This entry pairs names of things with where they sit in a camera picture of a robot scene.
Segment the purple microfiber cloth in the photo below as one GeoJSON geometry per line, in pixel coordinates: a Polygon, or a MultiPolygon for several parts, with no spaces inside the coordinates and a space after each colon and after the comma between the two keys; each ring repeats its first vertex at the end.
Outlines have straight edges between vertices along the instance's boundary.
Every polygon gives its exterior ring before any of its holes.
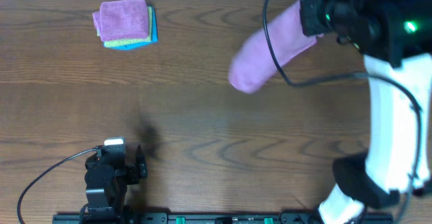
{"type": "MultiPolygon", "coordinates": [[[[280,66],[317,42],[316,36],[305,36],[300,21],[300,1],[268,23],[269,38],[280,66]]],[[[252,94],[277,73],[263,29],[256,31],[232,59],[228,80],[240,92],[252,94]]]]}

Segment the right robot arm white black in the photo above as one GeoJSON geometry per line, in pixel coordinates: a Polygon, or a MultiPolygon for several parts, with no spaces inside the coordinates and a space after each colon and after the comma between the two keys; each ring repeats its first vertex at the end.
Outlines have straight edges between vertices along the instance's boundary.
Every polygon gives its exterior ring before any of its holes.
{"type": "Polygon", "coordinates": [[[371,100],[368,151],[333,162],[335,187],[311,223],[360,223],[367,208],[399,204],[431,186],[431,0],[301,0],[307,36],[334,32],[364,58],[371,100]]]}

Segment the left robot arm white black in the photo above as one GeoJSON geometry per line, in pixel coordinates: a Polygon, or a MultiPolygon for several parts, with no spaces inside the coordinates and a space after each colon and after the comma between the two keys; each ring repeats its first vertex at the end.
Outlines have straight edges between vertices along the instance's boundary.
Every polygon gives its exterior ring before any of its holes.
{"type": "Polygon", "coordinates": [[[129,185],[148,176],[142,147],[135,151],[135,163],[126,164],[123,144],[103,145],[85,162],[86,198],[78,215],[79,223],[132,223],[135,218],[125,205],[129,185]]]}

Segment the folded purple cloth on stack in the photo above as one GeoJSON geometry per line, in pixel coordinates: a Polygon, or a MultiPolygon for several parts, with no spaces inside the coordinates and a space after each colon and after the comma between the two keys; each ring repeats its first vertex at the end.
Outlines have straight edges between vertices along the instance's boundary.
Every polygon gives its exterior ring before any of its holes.
{"type": "Polygon", "coordinates": [[[149,13],[145,0],[102,2],[92,14],[103,42],[125,38],[144,39],[149,35],[149,13]]]}

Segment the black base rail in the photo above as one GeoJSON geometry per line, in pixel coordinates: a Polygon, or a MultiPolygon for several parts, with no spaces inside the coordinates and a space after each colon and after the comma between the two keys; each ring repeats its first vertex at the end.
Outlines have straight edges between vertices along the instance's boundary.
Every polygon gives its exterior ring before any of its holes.
{"type": "MultiPolygon", "coordinates": [[[[167,214],[144,213],[126,216],[124,221],[96,220],[90,215],[84,215],[80,222],[79,214],[54,215],[52,224],[78,224],[78,223],[127,223],[127,224],[307,224],[313,212],[284,212],[279,215],[226,215],[211,214],[167,214]]],[[[362,223],[366,224],[392,224],[391,214],[367,214],[362,223]]]]}

